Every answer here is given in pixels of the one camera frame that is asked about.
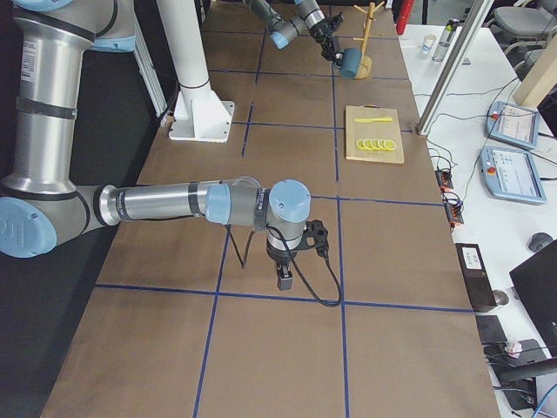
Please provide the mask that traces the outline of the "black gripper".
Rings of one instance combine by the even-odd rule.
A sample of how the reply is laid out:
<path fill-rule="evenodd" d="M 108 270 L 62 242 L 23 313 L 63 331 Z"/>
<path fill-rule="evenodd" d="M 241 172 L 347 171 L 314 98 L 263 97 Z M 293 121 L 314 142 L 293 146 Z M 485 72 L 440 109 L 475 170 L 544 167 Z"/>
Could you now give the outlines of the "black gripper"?
<path fill-rule="evenodd" d="M 325 60 L 334 65 L 343 64 L 344 52 L 340 50 L 339 40 L 335 32 L 329 29 L 326 18 L 314 24 L 309 32 L 314 41 L 321 46 L 321 54 Z"/>
<path fill-rule="evenodd" d="M 292 289 L 293 275 L 287 264 L 294 260 L 297 253 L 302 250 L 300 240 L 287 240 L 286 244 L 288 249 L 285 249 L 285 245 L 280 239 L 275 237 L 266 238 L 266 252 L 277 263 L 278 290 Z"/>

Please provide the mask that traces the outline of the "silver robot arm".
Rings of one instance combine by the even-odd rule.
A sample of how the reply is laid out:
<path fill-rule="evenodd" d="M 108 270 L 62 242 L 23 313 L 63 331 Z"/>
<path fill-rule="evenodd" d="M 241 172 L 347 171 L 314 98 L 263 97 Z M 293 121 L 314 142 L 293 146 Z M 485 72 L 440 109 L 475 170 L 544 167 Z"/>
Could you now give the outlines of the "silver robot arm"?
<path fill-rule="evenodd" d="M 282 17 L 265 0 L 246 0 L 243 4 L 265 23 L 271 40 L 278 49 L 284 49 L 297 36 L 307 30 L 321 47 L 321 56 L 337 67 L 345 61 L 346 52 L 340 49 L 336 30 L 343 22 L 342 14 L 326 16 L 316 1 L 295 1 L 297 12 L 291 18 Z"/>
<path fill-rule="evenodd" d="M 30 258 L 123 221 L 203 218 L 266 233 L 278 288 L 289 289 L 309 233 L 311 195 L 297 180 L 269 189 L 249 177 L 127 188 L 70 181 L 83 55 L 134 49 L 133 2 L 17 1 L 13 11 L 23 59 L 14 164 L 2 182 L 2 252 Z"/>

